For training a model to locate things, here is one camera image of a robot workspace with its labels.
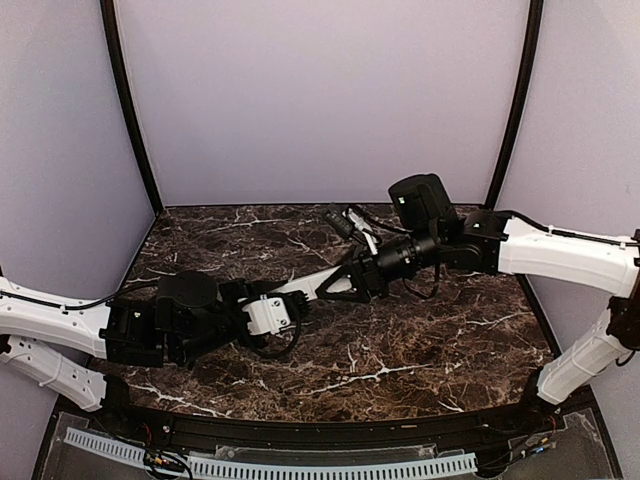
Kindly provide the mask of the white remote control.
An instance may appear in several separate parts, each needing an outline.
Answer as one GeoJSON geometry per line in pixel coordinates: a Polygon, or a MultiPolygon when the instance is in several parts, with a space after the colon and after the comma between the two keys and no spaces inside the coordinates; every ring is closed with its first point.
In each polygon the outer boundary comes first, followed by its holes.
{"type": "Polygon", "coordinates": [[[315,294],[316,288],[320,283],[325,280],[337,267],[332,267],[313,273],[310,275],[295,278],[279,288],[274,289],[276,293],[290,293],[294,291],[302,291],[305,293],[309,300],[318,299],[315,294]]]}

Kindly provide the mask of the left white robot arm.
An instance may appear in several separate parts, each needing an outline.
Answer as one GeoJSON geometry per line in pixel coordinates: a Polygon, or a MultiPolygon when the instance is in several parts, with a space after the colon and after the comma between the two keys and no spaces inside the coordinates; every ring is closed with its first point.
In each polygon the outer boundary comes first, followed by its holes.
{"type": "Polygon", "coordinates": [[[99,300],[45,294],[2,279],[1,360],[40,386],[95,412],[120,436],[141,427],[126,383],[59,352],[69,347],[110,363],[191,367],[233,341],[266,352],[264,338],[288,325],[286,299],[270,284],[218,284],[185,271],[133,285],[99,300]]]}

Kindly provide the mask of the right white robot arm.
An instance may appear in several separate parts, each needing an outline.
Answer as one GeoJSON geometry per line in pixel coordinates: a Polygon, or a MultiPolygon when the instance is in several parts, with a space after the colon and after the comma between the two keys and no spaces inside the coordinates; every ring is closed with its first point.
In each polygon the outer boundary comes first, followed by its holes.
{"type": "Polygon", "coordinates": [[[571,348],[536,377],[536,395],[510,413],[521,434],[534,432],[611,363],[639,349],[639,238],[562,230],[514,211],[476,210],[460,217],[441,179],[418,174],[396,182],[389,196],[403,235],[337,267],[315,294],[367,303],[395,280],[447,266],[483,274],[536,275],[609,293],[607,307],[571,348]]]}

